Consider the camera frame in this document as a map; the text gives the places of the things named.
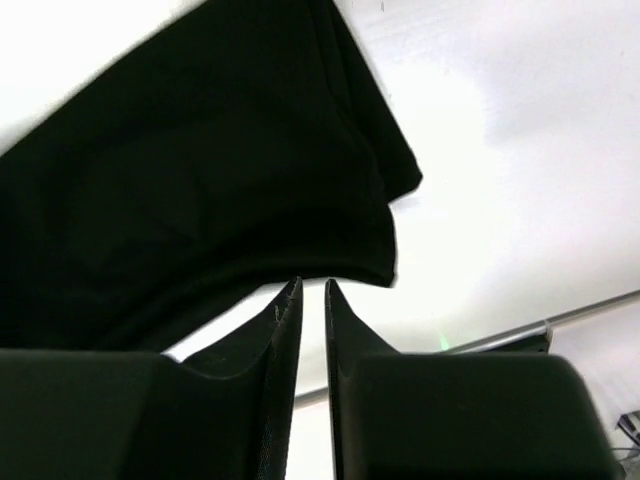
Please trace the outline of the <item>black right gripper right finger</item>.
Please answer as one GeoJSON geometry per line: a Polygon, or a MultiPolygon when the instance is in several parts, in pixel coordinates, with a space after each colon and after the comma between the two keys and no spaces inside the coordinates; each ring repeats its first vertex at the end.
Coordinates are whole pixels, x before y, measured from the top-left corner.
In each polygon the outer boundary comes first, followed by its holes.
{"type": "Polygon", "coordinates": [[[542,353],[395,350],[325,285],[338,479],[617,479],[587,388],[542,353]]]}

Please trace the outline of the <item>black skirt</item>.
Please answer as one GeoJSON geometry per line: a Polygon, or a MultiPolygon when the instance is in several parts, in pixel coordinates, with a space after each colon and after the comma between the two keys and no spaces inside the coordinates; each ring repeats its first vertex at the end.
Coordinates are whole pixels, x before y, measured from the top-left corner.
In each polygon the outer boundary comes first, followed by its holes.
{"type": "Polygon", "coordinates": [[[417,160],[330,1],[207,1],[1,158],[1,344],[163,351],[262,285],[393,283],[417,160]]]}

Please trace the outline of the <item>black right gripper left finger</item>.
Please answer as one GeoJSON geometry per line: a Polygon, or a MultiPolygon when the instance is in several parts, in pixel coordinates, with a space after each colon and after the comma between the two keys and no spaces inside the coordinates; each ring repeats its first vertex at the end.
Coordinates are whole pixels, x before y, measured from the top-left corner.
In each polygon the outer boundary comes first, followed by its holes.
{"type": "Polygon", "coordinates": [[[281,479],[302,283],[217,343],[148,352],[5,350],[5,479],[281,479]]]}

